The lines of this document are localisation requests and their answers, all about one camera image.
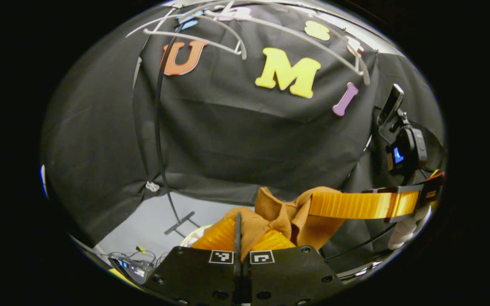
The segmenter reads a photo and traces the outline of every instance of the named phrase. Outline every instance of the gray floor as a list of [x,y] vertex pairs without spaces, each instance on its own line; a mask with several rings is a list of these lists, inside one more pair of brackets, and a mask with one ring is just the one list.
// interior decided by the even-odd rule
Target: gray floor
[[[196,200],[175,192],[171,193],[171,199],[179,218],[183,218],[194,211],[195,214],[191,219],[201,227],[219,221],[227,211],[239,207],[238,205]],[[173,247],[181,245],[183,241],[183,237],[175,231],[168,235],[164,234],[175,223],[177,223],[177,219],[173,214],[168,197],[164,195],[151,198],[142,202],[136,211],[103,238],[95,249],[105,254],[110,252],[128,253],[135,252],[136,246],[139,246],[154,252],[159,258]],[[197,228],[191,222],[186,221],[177,230],[187,236]],[[152,260],[152,257],[141,253],[136,254],[133,258]]]

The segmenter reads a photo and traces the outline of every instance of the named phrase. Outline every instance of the electronic device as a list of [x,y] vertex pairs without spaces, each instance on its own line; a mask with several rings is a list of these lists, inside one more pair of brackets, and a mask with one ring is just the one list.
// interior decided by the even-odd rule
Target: electronic device
[[381,129],[390,122],[394,116],[397,121],[389,128],[391,133],[400,128],[396,140],[386,147],[387,167],[393,176],[403,175],[405,182],[415,172],[426,165],[427,152],[426,144],[421,130],[412,127],[408,121],[407,113],[400,109],[404,97],[404,91],[397,84],[389,93],[389,97],[377,116],[377,124]]
[[377,126],[379,128],[392,120],[396,114],[396,111],[400,108],[403,99],[404,91],[397,84],[393,84],[389,97],[387,98],[387,102],[385,102],[381,113],[379,113],[379,116],[377,116]]
[[154,266],[142,261],[131,260],[125,257],[109,258],[113,267],[124,276],[128,276],[135,283],[143,285],[154,271]]

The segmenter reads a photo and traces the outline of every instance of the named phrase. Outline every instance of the smartphone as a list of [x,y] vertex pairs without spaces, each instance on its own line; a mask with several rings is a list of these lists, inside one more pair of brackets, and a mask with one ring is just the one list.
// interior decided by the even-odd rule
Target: smartphone
[[389,93],[389,97],[387,98],[387,102],[385,102],[381,113],[379,114],[379,116],[377,116],[377,126],[379,128],[393,118],[393,116],[396,114],[396,111],[400,108],[403,99],[404,91],[397,84],[393,84],[393,87]]

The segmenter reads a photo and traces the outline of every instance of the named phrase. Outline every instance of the camera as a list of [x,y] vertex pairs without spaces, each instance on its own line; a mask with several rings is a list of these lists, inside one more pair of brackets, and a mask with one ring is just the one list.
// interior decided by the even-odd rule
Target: camera
[[393,176],[399,174],[410,176],[415,170],[426,165],[426,144],[421,130],[413,128],[407,119],[407,114],[400,110],[404,92],[400,86],[393,84],[387,102],[377,118],[377,125],[381,129],[387,122],[397,116],[397,121],[390,132],[394,133],[400,128],[396,140],[386,147],[387,167]]

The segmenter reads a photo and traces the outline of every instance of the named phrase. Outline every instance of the black mounting plate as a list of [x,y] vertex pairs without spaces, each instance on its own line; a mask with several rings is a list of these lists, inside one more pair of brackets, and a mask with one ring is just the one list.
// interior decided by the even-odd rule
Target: black mounting plate
[[231,306],[234,257],[234,252],[176,246],[143,287],[182,304]]
[[251,263],[252,306],[307,305],[330,298],[344,288],[312,246],[271,253],[272,258],[264,257],[265,262],[254,257],[264,256],[264,252],[251,252],[245,259]]

